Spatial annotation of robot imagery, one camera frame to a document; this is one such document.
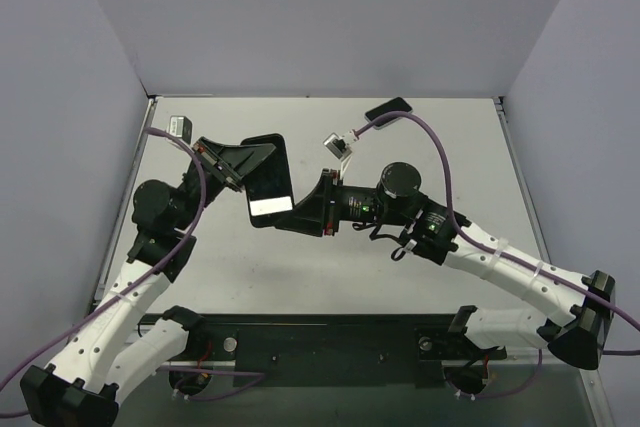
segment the wire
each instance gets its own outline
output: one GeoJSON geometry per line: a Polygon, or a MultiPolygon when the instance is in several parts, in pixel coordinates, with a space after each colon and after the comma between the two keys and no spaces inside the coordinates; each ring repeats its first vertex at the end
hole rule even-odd
{"type": "MultiPolygon", "coordinates": [[[[435,147],[436,147],[436,149],[438,151],[438,154],[440,156],[440,161],[442,162],[442,170],[444,172],[444,186],[445,186],[445,196],[446,196],[446,202],[447,202],[447,213],[449,215],[449,218],[451,219],[451,224],[453,225],[453,228],[455,229],[456,233],[460,237],[462,237],[464,240],[466,240],[469,244],[474,246],[475,248],[477,248],[479,250],[482,250],[483,252],[486,252],[488,254],[492,254],[492,255],[495,254],[496,249],[494,249],[492,247],[489,247],[487,245],[484,245],[483,243],[472,239],[471,237],[469,237],[469,235],[467,235],[466,232],[464,232],[462,230],[462,228],[458,224],[458,221],[456,220],[456,216],[455,216],[455,211],[453,209],[453,185],[452,185],[452,180],[451,180],[451,167],[449,165],[449,160],[447,158],[447,154],[444,151],[444,146],[442,145],[442,142],[440,141],[440,139],[438,138],[438,136],[436,135],[434,130],[424,120],[422,120],[418,116],[415,116],[413,114],[409,114],[407,112],[401,112],[401,111],[388,112],[386,114],[381,115],[380,117],[376,117],[375,121],[369,122],[367,125],[365,125],[361,129],[356,130],[355,131],[355,135],[356,135],[356,137],[359,138],[362,134],[367,132],[369,129],[371,129],[378,122],[382,122],[382,121],[390,120],[390,119],[395,119],[397,117],[404,117],[406,119],[414,121],[416,124],[418,124],[420,127],[422,127],[422,129],[427,133],[427,135],[429,135],[429,137],[433,141],[433,143],[434,143],[434,145],[435,145],[435,147]]],[[[526,260],[520,259],[519,257],[516,257],[513,254],[510,254],[508,252],[502,252],[500,254],[500,256],[502,258],[510,260],[511,262],[514,262],[514,263],[516,263],[516,264],[518,264],[518,265],[520,265],[520,266],[524,267],[525,269],[528,269],[528,270],[530,270],[532,272],[536,272],[537,271],[537,267],[535,265],[532,265],[532,264],[528,263],[526,260]]],[[[546,277],[547,279],[553,280],[554,282],[562,284],[565,287],[568,287],[568,288],[570,288],[572,290],[575,290],[576,292],[579,292],[580,294],[584,295],[585,297],[589,298],[590,300],[593,300],[594,302],[597,302],[600,305],[606,307],[611,312],[614,312],[615,314],[617,314],[620,317],[622,317],[634,329],[636,329],[638,332],[640,332],[640,322],[638,322],[630,314],[628,314],[627,312],[622,310],[617,305],[615,305],[615,304],[603,299],[602,297],[598,296],[597,294],[594,294],[593,292],[589,292],[586,289],[583,289],[581,287],[578,287],[577,285],[574,285],[573,283],[571,283],[568,280],[563,279],[562,277],[559,277],[557,275],[551,274],[551,273],[546,272],[544,270],[540,270],[539,273],[543,277],[546,277]]],[[[605,350],[603,352],[603,354],[604,355],[620,355],[620,356],[628,356],[628,357],[630,357],[630,356],[640,355],[640,350],[605,350]]]]}
{"type": "Polygon", "coordinates": [[[213,343],[211,341],[209,341],[209,343],[207,344],[207,351],[205,352],[205,354],[200,358],[200,360],[198,360],[198,368],[200,368],[202,366],[202,362],[204,362],[205,360],[207,360],[207,357],[209,357],[211,355],[211,351],[213,350],[213,343]]]}
{"type": "Polygon", "coordinates": [[[373,229],[376,226],[376,224],[365,224],[363,223],[357,223],[354,222],[353,224],[351,224],[351,227],[353,227],[353,230],[357,231],[357,232],[361,232],[363,230],[368,230],[368,229],[373,229]]]}
{"type": "MultiPolygon", "coordinates": [[[[261,372],[234,372],[228,370],[208,370],[208,369],[193,369],[190,367],[173,367],[171,365],[163,365],[158,369],[158,372],[184,372],[188,374],[207,374],[207,375],[218,375],[218,376],[227,376],[227,377],[255,377],[255,380],[252,380],[246,385],[239,387],[235,390],[231,390],[229,392],[225,392],[223,394],[212,395],[209,397],[195,397],[195,396],[185,396],[185,399],[188,399],[193,402],[214,402],[216,400],[227,399],[229,397],[236,396],[246,390],[249,390],[251,387],[262,382],[266,375],[261,372]]],[[[174,392],[180,387],[180,385],[185,382],[188,378],[184,378],[178,383],[176,383],[174,387],[174,392]]]]}
{"type": "MultiPolygon", "coordinates": [[[[469,362],[464,364],[462,367],[453,367],[450,370],[453,370],[455,372],[467,371],[467,372],[473,372],[475,374],[476,371],[471,368],[473,366],[473,364],[475,364],[480,359],[482,359],[483,356],[484,356],[485,359],[488,359],[489,358],[489,354],[491,352],[494,352],[494,351],[498,350],[498,348],[499,347],[491,347],[490,349],[481,350],[479,355],[477,355],[473,359],[469,360],[469,362]]],[[[451,379],[453,378],[453,375],[455,375],[455,374],[445,375],[444,379],[442,379],[442,380],[443,381],[447,381],[447,382],[451,382],[451,379]]]]}
{"type": "Polygon", "coordinates": [[[482,363],[483,367],[484,367],[484,377],[488,380],[489,379],[489,356],[485,355],[484,356],[484,362],[482,363]]]}
{"type": "Polygon", "coordinates": [[[455,385],[453,385],[451,381],[448,381],[448,383],[451,387],[456,389],[456,391],[459,392],[461,396],[470,398],[472,400],[503,399],[505,397],[516,395],[516,394],[519,394],[520,392],[527,390],[529,387],[531,387],[531,385],[533,385],[533,382],[536,380],[536,378],[538,377],[541,371],[542,371],[542,350],[538,350],[538,363],[536,365],[535,370],[527,380],[525,380],[520,386],[516,387],[515,389],[505,390],[504,392],[497,392],[495,394],[471,395],[471,394],[467,394],[466,392],[462,392],[455,385]]]}
{"type": "MultiPolygon", "coordinates": [[[[133,290],[137,289],[149,277],[160,272],[169,263],[169,261],[180,251],[180,249],[184,247],[184,245],[189,240],[189,237],[191,237],[191,234],[193,233],[196,226],[198,225],[198,222],[200,221],[200,217],[202,216],[202,212],[204,211],[205,200],[207,197],[207,192],[206,192],[207,184],[205,180],[204,170],[202,169],[202,165],[200,164],[198,157],[196,157],[195,153],[191,150],[191,148],[187,144],[182,142],[177,137],[174,137],[173,135],[168,134],[167,132],[164,132],[160,129],[156,129],[154,127],[146,128],[145,132],[148,135],[151,135],[153,137],[164,137],[166,139],[169,139],[181,150],[184,150],[189,155],[189,157],[191,157],[191,160],[193,161],[196,167],[196,171],[198,172],[198,177],[200,179],[200,201],[198,202],[198,209],[196,210],[196,214],[193,218],[193,222],[191,223],[189,228],[185,231],[183,238],[180,239],[180,241],[176,244],[176,246],[173,249],[171,249],[171,251],[165,257],[163,257],[156,265],[154,265],[147,272],[141,275],[138,280],[133,282],[127,288],[123,289],[120,292],[120,296],[115,296],[111,298],[110,300],[105,302],[103,305],[98,307],[96,310],[94,310],[91,314],[89,314],[84,319],[82,319],[80,323],[64,331],[62,334],[58,335],[56,338],[51,340],[48,344],[39,348],[38,350],[33,352],[31,355],[29,355],[27,358],[25,358],[22,362],[20,362],[20,364],[18,364],[13,370],[11,370],[11,372],[7,374],[7,376],[4,379],[2,379],[2,382],[0,382],[0,392],[2,392],[5,389],[5,387],[9,384],[9,382],[11,382],[25,367],[31,364],[34,360],[36,360],[38,357],[40,357],[42,354],[44,354],[48,350],[55,347],[60,342],[64,341],[70,335],[78,332],[82,327],[87,325],[89,322],[97,319],[100,315],[102,315],[111,307],[113,307],[115,304],[117,304],[118,301],[121,299],[121,297],[124,297],[130,292],[132,292],[133,290]]],[[[22,417],[25,415],[29,415],[29,412],[26,410],[21,412],[0,413],[0,419],[14,419],[14,418],[22,417]]]]}

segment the cable connector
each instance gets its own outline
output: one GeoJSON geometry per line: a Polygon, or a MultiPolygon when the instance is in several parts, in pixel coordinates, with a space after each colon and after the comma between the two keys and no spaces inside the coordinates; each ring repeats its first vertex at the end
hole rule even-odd
{"type": "Polygon", "coordinates": [[[167,133],[179,138],[185,144],[191,145],[193,123],[184,115],[172,115],[167,126],[167,133]]]}
{"type": "Polygon", "coordinates": [[[324,141],[324,145],[329,151],[335,155],[338,160],[344,161],[353,154],[351,144],[358,141],[358,136],[354,130],[350,130],[346,134],[340,136],[335,132],[332,133],[324,141]]]}

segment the metal frame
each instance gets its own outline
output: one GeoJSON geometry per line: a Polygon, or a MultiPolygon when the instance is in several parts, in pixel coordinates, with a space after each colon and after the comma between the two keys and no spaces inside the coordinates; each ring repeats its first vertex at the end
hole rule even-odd
{"type": "MultiPolygon", "coordinates": [[[[140,162],[142,159],[142,155],[146,146],[146,140],[147,140],[147,136],[143,133],[143,130],[148,127],[149,125],[151,125],[151,122],[153,121],[153,117],[155,114],[155,107],[157,104],[158,98],[157,97],[152,97],[149,99],[149,105],[147,108],[147,113],[143,122],[143,125],[141,126],[141,130],[140,130],[140,135],[138,138],[138,144],[136,147],[136,151],[135,151],[135,155],[134,155],[134,160],[133,160],[133,164],[132,164],[132,168],[131,168],[131,172],[129,174],[129,178],[127,180],[127,185],[125,188],[125,191],[123,192],[123,196],[122,196],[122,200],[120,203],[120,207],[118,209],[118,215],[116,217],[116,221],[114,223],[114,228],[111,234],[111,238],[109,241],[109,245],[107,248],[107,251],[105,253],[105,257],[103,259],[102,262],[102,269],[100,271],[100,275],[98,277],[97,280],[97,286],[94,292],[94,296],[93,296],[93,304],[95,305],[96,302],[99,302],[100,299],[102,298],[102,295],[104,293],[104,288],[105,288],[105,282],[108,278],[109,275],[109,271],[110,271],[110,266],[113,260],[113,256],[115,254],[115,249],[116,249],[116,245],[117,242],[119,240],[119,236],[120,236],[120,232],[122,229],[122,225],[124,223],[125,220],[125,215],[126,215],[126,210],[128,207],[128,203],[129,203],[129,198],[133,192],[133,187],[134,187],[134,183],[135,183],[135,179],[138,173],[138,169],[140,167],[140,162]]],[[[502,105],[502,99],[501,98],[497,98],[494,99],[494,103],[496,106],[496,113],[498,115],[498,119],[500,122],[500,125],[502,127],[502,131],[503,131],[503,135],[505,137],[505,141],[507,144],[507,148],[509,150],[509,154],[511,157],[511,161],[513,163],[513,167],[516,173],[516,178],[518,179],[518,183],[520,185],[520,191],[523,195],[524,201],[525,201],[525,206],[527,209],[527,213],[529,215],[529,221],[531,223],[531,226],[533,228],[534,231],[534,237],[538,246],[538,250],[540,252],[540,256],[542,258],[542,260],[544,260],[545,262],[551,262],[550,257],[549,257],[549,252],[547,250],[545,241],[544,241],[544,235],[542,232],[542,229],[540,227],[540,223],[538,221],[537,215],[536,215],[536,211],[535,211],[535,206],[533,204],[532,198],[531,198],[531,194],[529,192],[529,189],[527,187],[526,184],[526,180],[524,178],[524,175],[522,173],[522,169],[520,167],[520,163],[518,162],[518,158],[516,156],[515,153],[515,149],[514,149],[514,145],[513,145],[513,141],[511,138],[511,134],[509,132],[509,128],[508,128],[508,121],[506,118],[506,114],[502,105]]],[[[147,322],[145,322],[145,320],[151,320],[151,317],[149,317],[149,319],[144,319],[143,323],[146,324],[147,322]]],[[[134,337],[137,337],[137,333],[133,334],[131,339],[133,340],[134,337]]],[[[522,362],[524,358],[528,358],[530,356],[530,353],[528,352],[515,352],[513,351],[513,349],[511,349],[510,351],[511,357],[509,358],[510,361],[515,361],[515,362],[522,362]]],[[[226,364],[228,363],[228,360],[218,360],[218,361],[214,361],[214,364],[226,364]]],[[[600,375],[599,373],[596,372],[587,372],[587,371],[581,371],[580,373],[581,378],[582,378],[582,383],[583,383],[583,387],[585,390],[585,395],[587,397],[587,400],[590,404],[591,407],[591,412],[592,415],[594,417],[595,423],[598,426],[602,426],[602,427],[607,427],[610,425],[614,425],[613,423],[613,417],[611,415],[611,411],[609,408],[609,403],[607,401],[607,397],[602,385],[602,381],[600,379],[600,375]]]]}
{"type": "MultiPolygon", "coordinates": [[[[509,155],[511,156],[511,162],[513,163],[513,168],[516,172],[518,184],[520,185],[520,191],[522,192],[522,197],[524,198],[527,214],[529,215],[529,221],[531,222],[531,227],[533,228],[533,234],[538,245],[538,250],[540,251],[540,257],[545,262],[552,263],[549,256],[549,251],[547,250],[547,246],[544,241],[542,228],[540,227],[540,222],[538,221],[538,216],[536,215],[536,209],[533,204],[533,199],[531,198],[531,193],[529,192],[529,187],[527,186],[527,182],[525,180],[524,174],[522,173],[520,163],[518,162],[518,157],[515,152],[511,133],[509,132],[508,120],[504,111],[504,107],[502,105],[502,101],[500,99],[495,99],[494,102],[496,105],[498,119],[500,120],[500,126],[502,127],[502,132],[507,143],[507,148],[509,149],[509,155]]],[[[611,409],[609,407],[609,401],[607,400],[607,395],[605,393],[604,386],[602,385],[602,380],[600,379],[600,373],[598,371],[591,372],[581,370],[580,377],[582,379],[582,385],[584,387],[587,400],[589,401],[589,405],[591,406],[591,412],[593,414],[596,425],[599,427],[608,427],[611,425],[615,425],[613,422],[611,409]]]]}

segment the white cable clip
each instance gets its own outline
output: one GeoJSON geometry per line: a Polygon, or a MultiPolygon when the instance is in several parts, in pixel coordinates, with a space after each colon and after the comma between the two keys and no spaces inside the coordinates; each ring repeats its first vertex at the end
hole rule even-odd
{"type": "Polygon", "coordinates": [[[346,134],[344,134],[342,136],[342,138],[344,139],[344,141],[347,143],[347,145],[353,145],[355,144],[358,140],[360,140],[360,138],[356,135],[356,131],[355,130],[350,130],[349,132],[347,132],[346,134]]]}
{"type": "Polygon", "coordinates": [[[529,285],[527,285],[527,288],[522,293],[522,296],[520,297],[520,300],[524,300],[524,298],[527,296],[529,291],[532,289],[533,283],[536,281],[536,278],[538,277],[538,274],[540,274],[540,271],[542,270],[543,266],[544,266],[544,262],[539,260],[538,263],[536,264],[536,270],[533,273],[533,276],[531,277],[531,280],[529,281],[529,285]]]}
{"type": "Polygon", "coordinates": [[[498,239],[498,246],[496,247],[495,252],[491,256],[491,259],[489,259],[489,267],[492,270],[495,267],[495,265],[498,263],[498,260],[500,260],[500,256],[502,255],[502,253],[507,247],[509,247],[509,241],[504,237],[500,237],[500,239],[498,239]]]}
{"type": "Polygon", "coordinates": [[[491,258],[489,259],[487,268],[484,270],[482,275],[479,276],[482,280],[487,280],[487,277],[489,277],[491,272],[493,272],[493,269],[498,263],[498,260],[500,260],[500,256],[508,246],[509,246],[509,241],[504,237],[500,237],[500,239],[498,240],[498,245],[496,247],[496,250],[493,252],[493,254],[491,255],[491,258]]]}
{"type": "Polygon", "coordinates": [[[413,249],[415,249],[416,245],[418,245],[418,242],[416,242],[415,240],[411,239],[409,242],[407,242],[407,245],[405,245],[402,250],[405,251],[406,253],[411,253],[413,252],[413,249]]]}
{"type": "Polygon", "coordinates": [[[130,299],[127,295],[122,295],[117,290],[111,289],[109,291],[110,294],[113,294],[114,297],[119,297],[121,301],[128,303],[131,307],[133,307],[141,316],[146,315],[145,311],[140,310],[140,308],[133,302],[133,299],[130,299]]]}

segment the black rectangular object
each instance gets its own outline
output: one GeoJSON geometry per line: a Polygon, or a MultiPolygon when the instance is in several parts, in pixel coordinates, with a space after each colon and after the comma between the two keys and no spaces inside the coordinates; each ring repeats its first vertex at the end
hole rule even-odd
{"type": "Polygon", "coordinates": [[[244,139],[240,145],[272,144],[276,150],[268,159],[257,167],[245,180],[247,193],[247,207],[249,208],[249,220],[256,228],[273,227],[284,212],[274,212],[265,215],[253,215],[251,202],[289,197],[293,207],[293,186],[289,172],[289,160],[284,138],[280,134],[260,135],[244,139]]]}
{"type": "MultiPolygon", "coordinates": [[[[211,360],[235,360],[235,370],[265,372],[264,387],[440,387],[443,360],[469,360],[481,352],[455,326],[455,314],[295,315],[204,314],[189,342],[213,343],[211,360]],[[237,339],[233,353],[227,337],[237,339]],[[431,339],[432,347],[420,349],[431,339]]],[[[157,315],[146,315],[153,324],[157,315]]],[[[490,354],[504,359],[504,349],[490,354]]],[[[197,360],[183,354],[175,360],[197,360]]],[[[244,380],[234,381],[236,387],[244,380]]]]}
{"type": "MultiPolygon", "coordinates": [[[[413,112],[413,108],[409,104],[407,104],[407,102],[402,97],[396,97],[395,99],[391,99],[389,102],[385,102],[384,104],[379,105],[375,109],[369,110],[367,113],[364,114],[364,118],[367,119],[368,122],[371,122],[383,114],[394,112],[394,111],[411,113],[413,112]]],[[[398,119],[397,118],[388,119],[388,120],[376,122],[373,128],[381,129],[383,127],[386,127],[390,123],[395,122],[396,120],[398,119]]]]}

